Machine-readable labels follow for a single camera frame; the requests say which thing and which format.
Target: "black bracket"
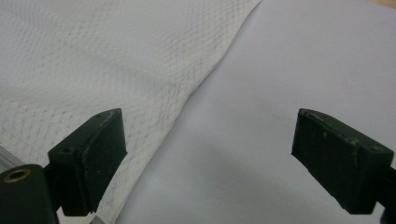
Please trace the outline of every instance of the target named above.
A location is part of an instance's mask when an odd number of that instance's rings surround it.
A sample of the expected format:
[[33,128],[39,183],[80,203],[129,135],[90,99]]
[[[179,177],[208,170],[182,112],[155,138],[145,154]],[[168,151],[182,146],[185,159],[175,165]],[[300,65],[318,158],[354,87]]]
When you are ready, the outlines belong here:
[[99,206],[126,156],[120,109],[87,120],[49,152],[49,165],[0,174],[0,222],[57,224],[56,211],[87,216]]
[[343,122],[300,109],[291,153],[350,214],[385,207],[381,223],[396,223],[393,151]]

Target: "white mesh fabric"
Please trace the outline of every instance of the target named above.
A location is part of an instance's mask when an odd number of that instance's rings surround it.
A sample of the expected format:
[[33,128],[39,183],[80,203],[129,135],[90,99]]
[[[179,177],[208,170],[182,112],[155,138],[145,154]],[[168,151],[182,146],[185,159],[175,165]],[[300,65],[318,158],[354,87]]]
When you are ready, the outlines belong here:
[[1,0],[0,146],[44,166],[86,119],[120,107],[129,154],[97,213],[115,222],[185,101],[259,1]]

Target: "mesh pattern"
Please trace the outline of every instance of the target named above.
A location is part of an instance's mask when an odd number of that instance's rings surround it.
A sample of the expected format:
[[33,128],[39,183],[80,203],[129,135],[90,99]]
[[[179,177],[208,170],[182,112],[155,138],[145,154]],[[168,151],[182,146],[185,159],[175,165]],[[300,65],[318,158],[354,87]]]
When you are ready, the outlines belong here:
[[188,96],[259,1],[1,0],[0,145],[46,165],[48,150],[82,122],[122,108],[129,154],[97,213],[113,223]]

